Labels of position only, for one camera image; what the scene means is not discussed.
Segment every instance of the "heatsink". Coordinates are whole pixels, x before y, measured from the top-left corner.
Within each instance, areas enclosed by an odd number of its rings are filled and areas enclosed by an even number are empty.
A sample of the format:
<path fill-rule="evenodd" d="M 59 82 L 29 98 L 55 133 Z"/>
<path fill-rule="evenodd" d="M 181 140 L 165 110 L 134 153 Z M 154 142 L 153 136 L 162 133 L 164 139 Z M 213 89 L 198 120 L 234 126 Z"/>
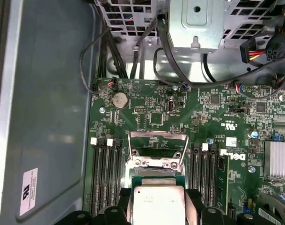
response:
<path fill-rule="evenodd" d="M 285 142 L 265 142 L 264 175 L 285 178 Z"/>

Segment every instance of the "motherboard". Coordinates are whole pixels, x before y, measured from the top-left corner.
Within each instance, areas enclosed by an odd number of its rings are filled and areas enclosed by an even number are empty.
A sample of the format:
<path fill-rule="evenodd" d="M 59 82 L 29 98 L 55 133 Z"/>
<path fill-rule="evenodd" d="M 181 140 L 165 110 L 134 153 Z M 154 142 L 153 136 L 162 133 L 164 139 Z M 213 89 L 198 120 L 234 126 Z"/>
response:
<path fill-rule="evenodd" d="M 97 78 L 92 96 L 84 209 L 115 205 L 133 176 L 184 176 L 206 206 L 231 217 L 259 193 L 285 200 L 285 90 L 249 100 L 231 86 L 191 89 L 154 80 Z M 243 86 L 245 95 L 270 94 Z"/>

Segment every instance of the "screw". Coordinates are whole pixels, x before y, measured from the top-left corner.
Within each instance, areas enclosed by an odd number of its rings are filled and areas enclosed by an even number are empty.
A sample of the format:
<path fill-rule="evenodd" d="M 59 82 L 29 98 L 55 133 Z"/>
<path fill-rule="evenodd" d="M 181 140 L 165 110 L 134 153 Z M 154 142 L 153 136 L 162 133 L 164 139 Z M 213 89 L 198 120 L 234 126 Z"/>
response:
<path fill-rule="evenodd" d="M 216 213 L 216 210 L 209 208 L 209 209 L 208 209 L 208 212 L 209 212 L 209 213 Z"/>
<path fill-rule="evenodd" d="M 101 108 L 99 109 L 99 112 L 100 112 L 101 114 L 104 114 L 104 113 L 106 112 L 106 109 L 105 109 L 104 107 L 101 107 Z"/>
<path fill-rule="evenodd" d="M 254 219 L 253 216 L 250 215 L 250 214 L 244 214 L 244 217 L 245 217 L 246 219 Z"/>
<path fill-rule="evenodd" d="M 135 160 L 135 165 L 140 165 L 140 160 L 136 159 Z"/>
<path fill-rule="evenodd" d="M 172 86 L 172 90 L 176 91 L 176 90 L 178 90 L 178 89 L 179 89 L 178 86 L 176 86 L 176 85 Z"/>
<path fill-rule="evenodd" d="M 178 163 L 172 162 L 172 163 L 170 164 L 170 167 L 171 167 L 172 169 L 176 169 L 176 168 L 178 168 Z"/>
<path fill-rule="evenodd" d="M 77 218 L 84 218 L 84 217 L 85 217 L 84 214 L 79 214 L 79 215 L 77 216 Z"/>
<path fill-rule="evenodd" d="M 256 168 L 253 167 L 253 166 L 250 166 L 250 167 L 248 168 L 248 172 L 254 173 L 254 172 L 256 172 Z"/>
<path fill-rule="evenodd" d="M 208 138 L 207 138 L 207 143 L 208 143 L 208 144 L 213 144 L 213 143 L 214 143 L 214 140 L 213 140 L 212 138 L 209 138 L 209 137 L 208 137 Z"/>

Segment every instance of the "green circuit board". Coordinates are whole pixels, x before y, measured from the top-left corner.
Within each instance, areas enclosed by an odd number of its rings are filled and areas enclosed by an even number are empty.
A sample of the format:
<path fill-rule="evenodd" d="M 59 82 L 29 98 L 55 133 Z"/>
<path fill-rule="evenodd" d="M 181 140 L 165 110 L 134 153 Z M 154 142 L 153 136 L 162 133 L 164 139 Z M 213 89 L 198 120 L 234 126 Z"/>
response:
<path fill-rule="evenodd" d="M 109 82 L 97 78 L 94 88 L 101 89 Z M 270 93 L 270 87 L 244 86 L 242 91 L 261 97 Z M 127 96 L 123 109 L 113 104 L 117 93 Z M 131 131 L 188 135 L 183 160 L 186 188 L 198 189 L 207 206 L 228 213 L 230 205 L 240 213 L 245 208 L 252 210 L 249 203 L 256 202 L 259 192 L 285 196 L 285 180 L 281 186 L 273 185 L 263 173 L 264 141 L 285 141 L 285 101 L 279 100 L 284 94 L 281 90 L 268 100 L 253 101 L 227 86 L 173 90 L 159 81 L 118 79 L 115 87 L 92 97 L 84 209 L 95 215 L 100 208 L 116 204 L 119 189 L 128 179 L 125 163 Z M 251 138 L 254 131 L 258 138 Z M 91 138 L 98 144 L 91 145 Z M 208 138 L 214 143 L 203 152 L 202 144 Z M 106 146 L 107 139 L 113 139 L 112 146 Z M 132 148 L 146 155 L 169 157 L 174 151 L 183 152 L 184 142 L 136 138 Z"/>

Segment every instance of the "yellow wire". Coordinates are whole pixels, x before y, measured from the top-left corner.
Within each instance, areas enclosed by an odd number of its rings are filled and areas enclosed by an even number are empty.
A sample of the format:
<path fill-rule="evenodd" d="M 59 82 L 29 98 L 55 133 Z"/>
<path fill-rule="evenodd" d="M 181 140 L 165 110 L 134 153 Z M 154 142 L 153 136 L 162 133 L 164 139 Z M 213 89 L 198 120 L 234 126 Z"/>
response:
<path fill-rule="evenodd" d="M 255 59 L 258 58 L 259 56 L 260 56 L 260 55 L 255 55 L 255 56 L 249 58 L 249 60 L 250 60 L 250 61 L 255 60 Z"/>

